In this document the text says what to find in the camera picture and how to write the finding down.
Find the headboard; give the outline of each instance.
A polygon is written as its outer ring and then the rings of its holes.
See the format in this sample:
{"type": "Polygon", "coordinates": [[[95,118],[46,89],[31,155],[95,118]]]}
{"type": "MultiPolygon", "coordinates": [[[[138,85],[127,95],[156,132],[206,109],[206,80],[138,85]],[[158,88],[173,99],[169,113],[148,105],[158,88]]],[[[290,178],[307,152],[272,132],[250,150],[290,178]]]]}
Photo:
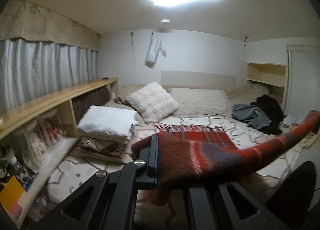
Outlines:
{"type": "Polygon", "coordinates": [[[236,77],[188,71],[161,71],[161,85],[203,89],[236,88],[236,77]]]}

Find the stack of folded blankets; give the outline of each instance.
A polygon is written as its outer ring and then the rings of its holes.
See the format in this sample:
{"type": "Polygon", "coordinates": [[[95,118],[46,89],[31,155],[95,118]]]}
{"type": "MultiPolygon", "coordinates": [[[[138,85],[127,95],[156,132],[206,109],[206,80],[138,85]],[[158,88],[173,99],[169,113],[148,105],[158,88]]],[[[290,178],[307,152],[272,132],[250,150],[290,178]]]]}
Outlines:
{"type": "Polygon", "coordinates": [[[78,123],[79,154],[103,161],[124,163],[126,143],[138,123],[137,112],[105,106],[90,106],[78,123]]]}

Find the gray clothing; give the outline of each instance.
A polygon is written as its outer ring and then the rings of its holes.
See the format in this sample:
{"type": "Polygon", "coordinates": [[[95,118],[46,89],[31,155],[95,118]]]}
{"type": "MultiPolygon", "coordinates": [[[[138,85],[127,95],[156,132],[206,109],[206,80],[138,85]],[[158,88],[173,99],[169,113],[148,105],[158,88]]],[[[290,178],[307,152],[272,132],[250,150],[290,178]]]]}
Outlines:
{"type": "Polygon", "coordinates": [[[234,119],[247,123],[249,127],[256,130],[260,130],[271,123],[264,111],[255,105],[247,103],[235,104],[232,116],[234,119]]]}

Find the ceiling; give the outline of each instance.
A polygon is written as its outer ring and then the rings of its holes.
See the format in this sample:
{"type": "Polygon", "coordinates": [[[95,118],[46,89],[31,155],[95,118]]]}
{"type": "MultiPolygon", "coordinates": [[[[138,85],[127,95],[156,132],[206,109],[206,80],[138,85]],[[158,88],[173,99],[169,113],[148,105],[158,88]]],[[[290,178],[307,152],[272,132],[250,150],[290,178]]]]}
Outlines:
{"type": "Polygon", "coordinates": [[[101,35],[133,29],[183,29],[248,41],[320,37],[309,0],[209,0],[164,8],[149,0],[26,0],[50,8],[101,35]],[[171,24],[160,24],[167,18],[171,24]]]}

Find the pile of clothes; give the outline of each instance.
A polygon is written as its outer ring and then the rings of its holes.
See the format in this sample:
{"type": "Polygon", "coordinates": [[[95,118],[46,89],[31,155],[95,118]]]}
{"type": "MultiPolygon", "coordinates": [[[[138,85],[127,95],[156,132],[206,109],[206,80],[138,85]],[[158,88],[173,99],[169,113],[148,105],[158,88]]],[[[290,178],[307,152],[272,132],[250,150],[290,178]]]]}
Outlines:
{"type": "Polygon", "coordinates": [[[78,123],[81,136],[79,155],[102,161],[125,163],[126,144],[138,123],[134,110],[105,106],[90,106],[78,123]]]}
{"type": "Polygon", "coordinates": [[[277,100],[266,94],[250,104],[235,104],[232,116],[264,134],[274,135],[282,133],[279,125],[285,117],[277,100]]]}

